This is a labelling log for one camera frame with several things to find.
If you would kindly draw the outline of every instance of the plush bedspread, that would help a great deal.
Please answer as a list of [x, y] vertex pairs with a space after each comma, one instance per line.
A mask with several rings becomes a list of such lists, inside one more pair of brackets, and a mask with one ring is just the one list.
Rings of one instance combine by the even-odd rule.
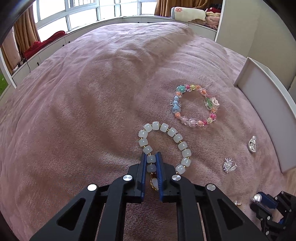
[[[233, 86], [245, 58], [195, 35], [181, 23], [116, 24], [96, 29], [58, 50], [18, 86], [0, 110], [0, 210], [21, 241], [41, 228], [90, 183], [111, 183], [139, 162], [145, 123], [175, 127], [192, 150], [184, 176], [216, 184], [256, 221], [257, 191], [285, 190], [270, 137], [243, 93]], [[169, 101], [178, 85], [200, 84], [221, 106], [217, 120], [190, 128]], [[182, 113], [208, 116], [203, 97], [186, 93]], [[257, 153], [247, 142], [258, 137]], [[148, 141], [174, 166], [182, 156], [167, 134]], [[224, 158], [238, 167], [224, 173]], [[128, 205], [125, 240], [177, 240], [176, 208], [161, 204], [146, 181], [143, 205]]]

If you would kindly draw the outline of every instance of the bracelet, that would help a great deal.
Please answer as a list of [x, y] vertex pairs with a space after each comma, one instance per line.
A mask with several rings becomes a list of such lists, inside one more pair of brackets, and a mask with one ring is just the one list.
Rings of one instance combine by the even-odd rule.
[[[197, 121], [194, 118], [188, 119], [187, 116], [181, 116], [181, 102], [179, 102], [179, 99], [182, 97], [182, 93], [185, 93], [186, 91], [191, 92], [193, 90], [199, 90], [199, 92], [205, 97], [205, 106], [207, 109], [211, 111], [210, 116], [205, 120], [199, 120]], [[216, 100], [215, 97], [211, 97], [207, 94], [207, 90], [205, 88], [202, 88], [200, 85], [180, 85], [176, 89], [176, 95], [174, 97], [174, 100], [170, 101], [170, 105], [172, 105], [172, 111], [175, 114], [175, 117], [177, 119], [180, 119], [181, 122], [184, 125], [189, 125], [190, 127], [196, 127], [196, 126], [206, 126], [213, 121], [216, 120], [217, 115], [216, 112], [219, 107], [219, 103]]]
[[183, 174], [185, 172], [185, 168], [189, 167], [191, 160], [189, 157], [191, 156], [190, 149], [187, 148], [187, 143], [183, 140], [183, 137], [177, 130], [173, 127], [169, 128], [168, 124], [162, 123], [159, 124], [158, 121], [153, 121], [152, 124], [145, 124], [143, 130], [139, 131], [138, 136], [140, 137], [139, 145], [143, 147], [143, 152], [147, 155], [147, 172], [151, 175], [150, 185], [154, 190], [158, 190], [158, 182], [156, 176], [156, 157], [152, 155], [151, 152], [153, 151], [152, 147], [148, 145], [148, 132], [152, 130], [160, 130], [164, 133], [167, 133], [173, 140], [178, 143], [178, 148], [182, 151], [183, 159], [181, 160], [181, 164], [178, 164], [175, 168], [177, 174]]

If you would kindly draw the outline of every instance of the brown curtain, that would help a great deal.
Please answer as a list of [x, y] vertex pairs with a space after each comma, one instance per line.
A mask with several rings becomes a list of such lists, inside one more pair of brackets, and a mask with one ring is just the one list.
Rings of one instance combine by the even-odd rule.
[[12, 71], [15, 69], [17, 64], [20, 62], [20, 54], [15, 42], [14, 30], [10, 30], [6, 36], [2, 46], [1, 51], [4, 57], [5, 64], [9, 73], [12, 74]]
[[206, 9], [209, 8], [212, 0], [157, 0], [154, 15], [170, 17], [172, 7], [189, 7]]
[[30, 6], [21, 15], [21, 17], [14, 24], [14, 28], [15, 39], [21, 54], [30, 48], [30, 46], [33, 45], [35, 41], [40, 41], [34, 20], [33, 6]]

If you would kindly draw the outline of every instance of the pink folded blanket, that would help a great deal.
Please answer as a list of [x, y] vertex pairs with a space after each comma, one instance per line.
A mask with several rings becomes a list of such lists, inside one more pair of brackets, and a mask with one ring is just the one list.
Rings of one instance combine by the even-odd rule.
[[[0, 210], [28, 241], [90, 183], [110, 184], [138, 163], [138, 132], [159, 121], [181, 133], [192, 151], [184, 176], [216, 184], [256, 221], [250, 198], [285, 190], [270, 137], [243, 93], [233, 86], [245, 58], [181, 23], [116, 24], [85, 34], [45, 60], [0, 109]], [[169, 101], [180, 84], [199, 84], [221, 106], [217, 120], [190, 128]], [[208, 116], [203, 97], [186, 93], [182, 113]], [[257, 153], [247, 142], [257, 139]], [[171, 137], [151, 132], [164, 162], [182, 156]], [[225, 173], [224, 158], [238, 167]], [[142, 205], [127, 206], [124, 240], [177, 240], [176, 207], [161, 204], [146, 180]]]

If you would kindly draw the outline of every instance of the wall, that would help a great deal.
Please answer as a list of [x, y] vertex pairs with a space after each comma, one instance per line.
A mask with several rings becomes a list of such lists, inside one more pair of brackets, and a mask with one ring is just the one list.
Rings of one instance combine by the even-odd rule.
[[224, 0], [216, 42], [266, 65], [288, 89], [296, 74], [296, 41], [263, 0]]

